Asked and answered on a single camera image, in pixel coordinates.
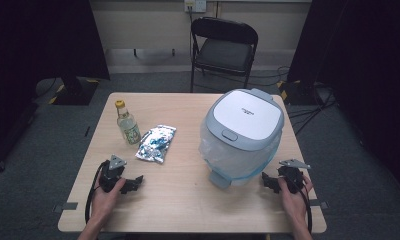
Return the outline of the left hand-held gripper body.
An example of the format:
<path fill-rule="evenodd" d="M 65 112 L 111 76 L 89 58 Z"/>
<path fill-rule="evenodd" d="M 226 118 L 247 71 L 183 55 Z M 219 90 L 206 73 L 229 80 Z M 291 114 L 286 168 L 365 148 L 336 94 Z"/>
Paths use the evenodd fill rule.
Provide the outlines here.
<path fill-rule="evenodd" d="M 121 178 L 121 174 L 125 169 L 127 162 L 116 155 L 111 155 L 109 160 L 106 160 L 101 170 L 99 186 L 104 192 L 110 192 L 117 181 Z"/>

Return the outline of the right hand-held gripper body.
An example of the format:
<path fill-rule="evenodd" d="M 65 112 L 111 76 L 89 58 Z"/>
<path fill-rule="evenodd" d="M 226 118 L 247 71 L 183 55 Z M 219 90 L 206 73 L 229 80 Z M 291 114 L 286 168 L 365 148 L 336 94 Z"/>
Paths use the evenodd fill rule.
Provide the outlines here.
<path fill-rule="evenodd" d="M 293 194 L 299 192 L 303 188 L 303 173 L 300 168 L 310 169 L 311 166 L 297 159 L 283 160 L 280 164 L 278 173 L 285 178 L 289 191 Z"/>

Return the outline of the clear plastic bin liner bag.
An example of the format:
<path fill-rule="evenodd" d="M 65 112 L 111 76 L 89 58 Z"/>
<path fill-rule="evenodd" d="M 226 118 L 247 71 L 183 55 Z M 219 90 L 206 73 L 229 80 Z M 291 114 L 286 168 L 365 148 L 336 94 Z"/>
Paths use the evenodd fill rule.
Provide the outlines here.
<path fill-rule="evenodd" d="M 209 180 L 220 188 L 246 184 L 259 174 L 274 158 L 280 144 L 282 128 L 279 123 L 269 143 L 260 150 L 247 151 L 227 144 L 214 136 L 206 122 L 200 125 L 199 152 L 211 173 Z"/>

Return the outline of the silver blue foil packet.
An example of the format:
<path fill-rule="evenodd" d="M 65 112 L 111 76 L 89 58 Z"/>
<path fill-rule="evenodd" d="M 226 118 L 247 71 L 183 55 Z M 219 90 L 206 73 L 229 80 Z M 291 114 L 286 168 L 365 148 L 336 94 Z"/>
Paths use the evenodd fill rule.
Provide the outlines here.
<path fill-rule="evenodd" d="M 144 161 L 162 164 L 167 150 L 174 138 L 176 128 L 167 125 L 157 125 L 142 137 L 135 156 Z"/>

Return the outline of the clear bottle with yellow cap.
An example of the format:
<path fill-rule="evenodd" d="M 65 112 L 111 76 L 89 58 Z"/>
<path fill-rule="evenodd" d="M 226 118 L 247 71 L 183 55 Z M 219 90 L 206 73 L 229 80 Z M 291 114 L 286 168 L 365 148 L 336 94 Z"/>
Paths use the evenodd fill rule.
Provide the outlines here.
<path fill-rule="evenodd" d="M 120 128 L 124 139 L 130 145 L 138 144 L 141 140 L 138 124 L 134 116 L 129 113 L 125 101 L 116 100 L 115 107 L 118 114 L 117 125 Z"/>

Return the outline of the grey white lidded trash can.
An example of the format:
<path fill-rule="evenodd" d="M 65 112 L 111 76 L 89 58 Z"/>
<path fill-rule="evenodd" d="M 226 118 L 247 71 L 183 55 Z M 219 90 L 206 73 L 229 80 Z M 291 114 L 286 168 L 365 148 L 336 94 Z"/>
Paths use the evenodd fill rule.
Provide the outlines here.
<path fill-rule="evenodd" d="M 221 96 L 203 121 L 223 142 L 255 151 L 270 142 L 277 125 L 284 124 L 284 114 L 270 94 L 259 89 L 236 89 Z"/>

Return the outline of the person's right hand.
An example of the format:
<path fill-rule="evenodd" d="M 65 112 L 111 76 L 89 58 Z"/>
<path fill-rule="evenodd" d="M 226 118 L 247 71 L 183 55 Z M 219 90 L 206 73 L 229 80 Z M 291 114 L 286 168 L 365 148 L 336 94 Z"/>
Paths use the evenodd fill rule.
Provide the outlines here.
<path fill-rule="evenodd" d="M 303 176 L 304 187 L 300 192 L 295 194 L 291 193 L 288 189 L 287 182 L 284 178 L 278 179 L 279 186 L 281 188 L 280 196 L 282 198 L 283 209 L 292 224 L 294 229 L 305 229 L 308 230 L 306 221 L 307 205 L 305 201 L 308 199 L 308 193 L 313 188 L 311 180 L 307 176 Z"/>

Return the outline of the person's left hand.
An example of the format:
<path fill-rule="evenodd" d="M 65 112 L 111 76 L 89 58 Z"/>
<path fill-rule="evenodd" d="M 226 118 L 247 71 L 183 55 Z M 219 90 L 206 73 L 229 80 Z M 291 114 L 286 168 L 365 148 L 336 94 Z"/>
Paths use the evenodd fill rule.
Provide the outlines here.
<path fill-rule="evenodd" d="M 110 192 L 105 192 L 99 183 L 96 183 L 91 205 L 91 217 L 88 221 L 89 225 L 101 229 L 107 223 L 125 182 L 125 178 L 120 178 Z"/>

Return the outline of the black stand base striped tape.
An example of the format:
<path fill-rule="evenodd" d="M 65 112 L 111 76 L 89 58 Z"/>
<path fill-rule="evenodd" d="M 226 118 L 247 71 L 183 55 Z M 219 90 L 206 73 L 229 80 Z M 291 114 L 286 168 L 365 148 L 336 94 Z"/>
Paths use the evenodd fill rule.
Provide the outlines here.
<path fill-rule="evenodd" d="M 63 76 L 62 82 L 50 104 L 87 106 L 99 85 L 97 80 L 79 79 L 74 75 Z"/>
<path fill-rule="evenodd" d="M 277 83 L 280 96 L 286 105 L 321 105 L 322 100 L 314 87 L 307 87 L 301 81 Z"/>

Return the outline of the black folding chair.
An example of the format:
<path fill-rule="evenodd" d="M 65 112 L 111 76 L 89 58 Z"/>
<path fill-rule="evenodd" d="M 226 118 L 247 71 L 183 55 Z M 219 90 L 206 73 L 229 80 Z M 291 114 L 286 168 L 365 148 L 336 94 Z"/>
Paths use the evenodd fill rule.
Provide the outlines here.
<path fill-rule="evenodd" d="M 190 91 L 196 68 L 244 77 L 246 88 L 258 45 L 258 34 L 250 25 L 216 17 L 200 17 L 191 23 L 193 40 Z"/>

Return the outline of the black curtain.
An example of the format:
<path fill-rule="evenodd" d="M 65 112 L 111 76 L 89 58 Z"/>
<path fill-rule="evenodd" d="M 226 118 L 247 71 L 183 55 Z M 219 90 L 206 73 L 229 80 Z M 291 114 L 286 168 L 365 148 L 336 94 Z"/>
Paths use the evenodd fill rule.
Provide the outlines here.
<path fill-rule="evenodd" d="M 400 0 L 312 0 L 288 80 L 330 85 L 400 184 Z"/>
<path fill-rule="evenodd" d="M 0 0 L 0 146 L 45 78 L 107 79 L 90 0 Z"/>

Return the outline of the grey table bracket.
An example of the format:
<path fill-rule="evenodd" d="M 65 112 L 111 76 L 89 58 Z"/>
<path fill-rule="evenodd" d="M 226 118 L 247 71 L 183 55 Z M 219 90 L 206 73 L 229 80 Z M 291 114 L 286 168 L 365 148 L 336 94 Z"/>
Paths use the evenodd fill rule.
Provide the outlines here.
<path fill-rule="evenodd" d="M 66 202 L 63 204 L 57 204 L 53 207 L 53 212 L 62 213 L 64 210 L 76 210 L 77 206 L 77 202 Z"/>
<path fill-rule="evenodd" d="M 320 201 L 319 199 L 310 199 L 310 206 L 317 206 L 321 209 L 328 209 L 329 204 L 326 201 Z"/>

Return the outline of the white wall outlet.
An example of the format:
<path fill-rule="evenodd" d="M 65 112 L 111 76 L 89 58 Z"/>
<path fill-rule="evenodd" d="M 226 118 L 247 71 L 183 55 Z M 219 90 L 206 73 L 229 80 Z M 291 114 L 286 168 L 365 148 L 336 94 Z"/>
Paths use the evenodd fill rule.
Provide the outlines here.
<path fill-rule="evenodd" d="M 207 0 L 184 0 L 184 11 L 193 13 L 205 13 Z"/>

